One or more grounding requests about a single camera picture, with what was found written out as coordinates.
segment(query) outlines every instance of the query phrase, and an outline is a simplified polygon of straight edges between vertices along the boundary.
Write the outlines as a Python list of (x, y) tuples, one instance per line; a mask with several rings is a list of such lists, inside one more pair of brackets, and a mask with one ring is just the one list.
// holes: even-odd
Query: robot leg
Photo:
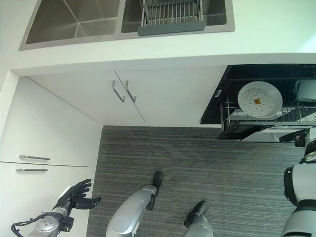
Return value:
[(204, 216), (198, 216), (188, 227), (183, 237), (213, 237), (213, 229)]
[(162, 173), (154, 175), (153, 185), (145, 186), (130, 196), (116, 211), (108, 224), (106, 237), (133, 237), (143, 219), (146, 208), (152, 210)]
[(187, 231), (183, 237), (213, 237), (213, 229), (203, 214), (208, 210), (209, 203), (200, 201), (188, 214), (184, 222)]

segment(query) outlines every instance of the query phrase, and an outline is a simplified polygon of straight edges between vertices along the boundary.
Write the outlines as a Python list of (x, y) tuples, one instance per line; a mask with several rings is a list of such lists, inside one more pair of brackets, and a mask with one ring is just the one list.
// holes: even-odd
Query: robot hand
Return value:
[(69, 216), (73, 208), (92, 209), (96, 207), (100, 203), (101, 198), (85, 198), (85, 193), (90, 190), (89, 187), (91, 187), (91, 179), (83, 180), (74, 186), (68, 187), (59, 197), (53, 209), (60, 207)]

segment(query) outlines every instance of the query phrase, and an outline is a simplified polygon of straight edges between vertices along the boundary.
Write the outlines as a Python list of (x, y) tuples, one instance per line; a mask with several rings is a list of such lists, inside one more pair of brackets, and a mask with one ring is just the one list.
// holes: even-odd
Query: open dishwasher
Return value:
[[(297, 98), (297, 82), (300, 80), (316, 80), (316, 65), (228, 66), (200, 123), (220, 123), (220, 139), (278, 142), (282, 135), (316, 125), (316, 101)], [(268, 82), (281, 93), (283, 105), (274, 116), (255, 118), (240, 108), (238, 93), (252, 81)]]

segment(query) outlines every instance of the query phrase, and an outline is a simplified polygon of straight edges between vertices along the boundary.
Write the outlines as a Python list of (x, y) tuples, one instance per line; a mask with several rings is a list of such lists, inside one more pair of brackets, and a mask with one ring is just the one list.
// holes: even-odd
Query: white bowl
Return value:
[(283, 99), (275, 86), (263, 81), (253, 81), (239, 91), (238, 104), (246, 114), (267, 119), (282, 108)]

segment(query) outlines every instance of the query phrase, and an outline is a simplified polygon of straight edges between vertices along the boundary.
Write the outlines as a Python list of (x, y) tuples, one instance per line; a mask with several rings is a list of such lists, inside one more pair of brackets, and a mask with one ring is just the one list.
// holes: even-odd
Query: sink basin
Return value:
[[(85, 42), (235, 30), (232, 0), (202, 0), (203, 17), (200, 22), (204, 24), (204, 30), (170, 31), (168, 34), (163, 32), (158, 35), (144, 36), (138, 32), (141, 26), (143, 1), (38, 0), (19, 50)], [(174, 0), (146, 1), (168, 2), (169, 4), (174, 2)]]
[(42, 0), (26, 44), (113, 34), (118, 10), (119, 0)]

